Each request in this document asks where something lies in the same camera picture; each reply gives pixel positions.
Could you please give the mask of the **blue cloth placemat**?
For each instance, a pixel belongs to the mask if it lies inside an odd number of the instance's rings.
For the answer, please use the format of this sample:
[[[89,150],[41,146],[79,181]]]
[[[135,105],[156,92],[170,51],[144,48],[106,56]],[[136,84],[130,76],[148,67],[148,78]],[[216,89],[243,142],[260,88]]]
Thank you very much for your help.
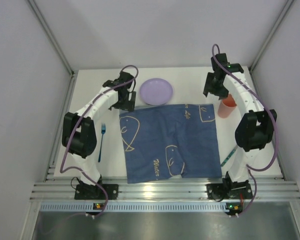
[[[119,125],[129,184],[222,177],[212,104],[139,107]]]

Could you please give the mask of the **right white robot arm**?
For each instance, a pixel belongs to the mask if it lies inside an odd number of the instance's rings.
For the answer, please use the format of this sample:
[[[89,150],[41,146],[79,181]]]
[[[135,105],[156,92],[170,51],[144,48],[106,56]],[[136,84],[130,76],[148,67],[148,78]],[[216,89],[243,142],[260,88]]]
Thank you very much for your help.
[[[211,64],[213,71],[207,74],[203,95],[212,94],[220,100],[232,96],[241,120],[234,132],[237,144],[234,161],[222,184],[212,184],[208,190],[215,195],[224,193],[227,197],[238,197],[251,192],[248,166],[272,141],[277,113],[264,108],[249,87],[240,64],[228,62],[225,53],[213,54]]]

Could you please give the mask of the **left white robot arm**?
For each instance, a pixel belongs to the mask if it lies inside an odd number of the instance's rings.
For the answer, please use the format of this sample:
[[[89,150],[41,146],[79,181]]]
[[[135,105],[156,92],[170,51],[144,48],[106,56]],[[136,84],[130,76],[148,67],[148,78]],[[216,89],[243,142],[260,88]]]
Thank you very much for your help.
[[[121,70],[118,78],[107,80],[100,91],[84,107],[67,112],[63,118],[61,143],[65,147],[60,172],[80,172],[80,181],[89,186],[99,185],[101,174],[93,154],[97,147],[96,123],[111,109],[132,112],[136,92],[130,91],[137,76]]]

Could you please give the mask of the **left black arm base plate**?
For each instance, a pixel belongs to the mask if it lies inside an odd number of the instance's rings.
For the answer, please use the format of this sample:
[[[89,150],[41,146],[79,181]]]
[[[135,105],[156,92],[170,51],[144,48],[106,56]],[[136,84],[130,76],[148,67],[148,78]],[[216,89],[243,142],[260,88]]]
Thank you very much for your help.
[[[116,200],[119,193],[118,184],[102,184],[107,193],[108,200]],[[105,193],[96,185],[80,183],[75,189],[75,200],[106,200]]]

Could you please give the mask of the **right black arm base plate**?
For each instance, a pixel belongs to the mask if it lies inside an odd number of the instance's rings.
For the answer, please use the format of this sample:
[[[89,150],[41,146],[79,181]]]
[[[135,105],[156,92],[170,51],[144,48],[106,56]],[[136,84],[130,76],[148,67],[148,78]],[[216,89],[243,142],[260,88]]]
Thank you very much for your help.
[[[211,183],[206,185],[207,198],[216,202],[221,202],[228,194],[228,190],[222,183]]]

